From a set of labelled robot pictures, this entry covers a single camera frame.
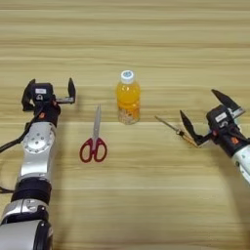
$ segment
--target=white bottle cap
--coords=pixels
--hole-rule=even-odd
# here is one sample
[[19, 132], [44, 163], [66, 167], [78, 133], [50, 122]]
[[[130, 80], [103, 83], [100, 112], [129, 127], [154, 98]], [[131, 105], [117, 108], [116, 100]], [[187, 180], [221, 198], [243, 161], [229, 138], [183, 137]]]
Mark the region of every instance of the white bottle cap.
[[132, 70], [124, 70], [121, 72], [121, 82], [131, 84], [135, 81], [135, 73]]

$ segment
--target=plastic bottle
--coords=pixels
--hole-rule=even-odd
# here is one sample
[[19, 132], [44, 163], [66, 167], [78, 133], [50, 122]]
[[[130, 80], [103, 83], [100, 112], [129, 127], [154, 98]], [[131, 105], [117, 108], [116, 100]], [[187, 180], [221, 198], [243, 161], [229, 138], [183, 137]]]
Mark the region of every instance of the plastic bottle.
[[132, 70], [121, 72], [116, 88], [118, 119], [124, 124], [134, 124], [140, 119], [140, 85]]

